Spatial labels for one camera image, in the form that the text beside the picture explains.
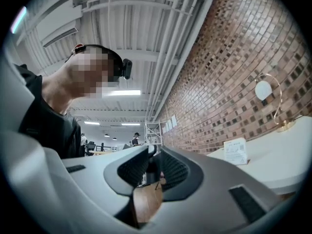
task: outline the gray plastic device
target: gray plastic device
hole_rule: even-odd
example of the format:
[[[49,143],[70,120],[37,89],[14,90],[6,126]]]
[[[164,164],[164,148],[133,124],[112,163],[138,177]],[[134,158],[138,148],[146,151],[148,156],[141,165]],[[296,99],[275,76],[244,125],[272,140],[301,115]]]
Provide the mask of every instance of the gray plastic device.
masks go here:
[[[23,207],[48,233],[231,233],[278,211],[279,198],[238,167],[163,146],[158,154],[166,178],[163,202],[138,229],[133,190],[154,146],[61,160],[17,132],[33,96],[7,60],[1,60],[1,69],[8,103],[0,112],[7,120],[0,133],[0,165]]]

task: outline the ceiling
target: ceiling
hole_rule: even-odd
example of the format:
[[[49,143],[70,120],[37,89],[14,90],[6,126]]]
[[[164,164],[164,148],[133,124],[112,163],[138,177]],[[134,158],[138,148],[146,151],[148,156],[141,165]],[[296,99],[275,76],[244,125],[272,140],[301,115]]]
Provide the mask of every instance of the ceiling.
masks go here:
[[[171,89],[172,73],[183,66],[181,55],[190,44],[204,0],[73,0],[74,7],[81,5],[80,30],[43,47],[36,26],[66,1],[32,0],[27,5],[14,43],[21,62],[34,73],[48,76],[63,65],[78,43],[111,48],[133,62],[131,78],[120,79],[117,89],[140,90],[141,96],[77,99],[71,114],[82,121],[100,122],[104,131],[133,131],[121,123],[143,126],[146,119],[152,120],[163,95]]]

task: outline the brick wall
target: brick wall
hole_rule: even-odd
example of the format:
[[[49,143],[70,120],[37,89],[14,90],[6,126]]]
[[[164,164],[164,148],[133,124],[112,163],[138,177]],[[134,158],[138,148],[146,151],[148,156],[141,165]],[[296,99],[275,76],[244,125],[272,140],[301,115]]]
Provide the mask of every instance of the brick wall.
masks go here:
[[[312,114],[312,64],[299,28],[278,0],[214,0],[160,112],[178,126],[164,144],[207,154],[229,139],[276,129],[280,90],[255,97],[255,77],[273,75],[283,91],[279,119]]]

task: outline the black shirt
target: black shirt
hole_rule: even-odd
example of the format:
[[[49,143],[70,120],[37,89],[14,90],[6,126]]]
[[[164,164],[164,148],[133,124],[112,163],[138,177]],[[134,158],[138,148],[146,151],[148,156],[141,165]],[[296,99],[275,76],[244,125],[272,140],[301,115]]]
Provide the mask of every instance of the black shirt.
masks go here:
[[[133,145],[135,145],[135,144],[136,144],[136,145],[138,145],[137,138],[133,138],[133,140],[132,140],[132,144],[133,144]]]
[[[80,150],[80,126],[74,117],[55,112],[42,98],[42,76],[17,66],[26,81],[26,87],[35,96],[19,128],[43,146],[57,151],[60,158],[84,156]]]

